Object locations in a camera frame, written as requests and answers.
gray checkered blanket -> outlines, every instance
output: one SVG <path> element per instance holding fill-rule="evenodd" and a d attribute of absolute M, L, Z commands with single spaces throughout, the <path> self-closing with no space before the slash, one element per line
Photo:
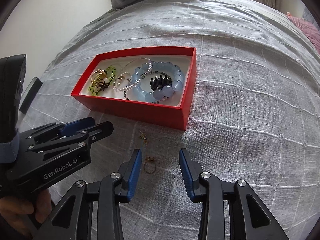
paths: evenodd
<path fill-rule="evenodd" d="M 91 112 L 70 92 L 96 54 L 145 46 L 197 49 L 185 132 Z M 245 179 L 291 240 L 304 239 L 320 206 L 320 56 L 285 16 L 252 0 L 145 0 L 85 26 L 48 66 L 20 130 L 87 116 L 114 124 L 92 163 L 51 188 L 58 201 L 78 179 L 101 180 L 140 147 L 156 158 L 121 204 L 124 239 L 197 239 L 201 205 L 187 197 L 178 153 L 221 180 Z M 225 206 L 226 239 L 229 239 Z M 96 238 L 96 216 L 93 218 Z"/>

metal bolt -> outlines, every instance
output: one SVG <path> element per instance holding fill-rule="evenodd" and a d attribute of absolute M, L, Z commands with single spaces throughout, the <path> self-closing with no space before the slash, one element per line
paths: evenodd
<path fill-rule="evenodd" d="M 245 185 L 247 185 L 246 181 L 243 179 L 238 180 L 238 185 L 241 187 L 244 187 Z"/>
<path fill-rule="evenodd" d="M 113 178 L 113 179 L 117 179 L 119 177 L 120 177 L 120 173 L 119 172 L 114 172 L 114 173 L 111 174 L 111 178 Z"/>
<path fill-rule="evenodd" d="M 79 180 L 76 182 L 76 186 L 77 187 L 83 187 L 84 186 L 84 182 L 82 180 Z"/>
<path fill-rule="evenodd" d="M 211 174 L 210 174 L 209 172 L 207 172 L 207 171 L 204 171 L 204 172 L 201 173 L 201 177 L 207 179 L 207 178 L 210 178 L 210 177 L 211 177 Z"/>

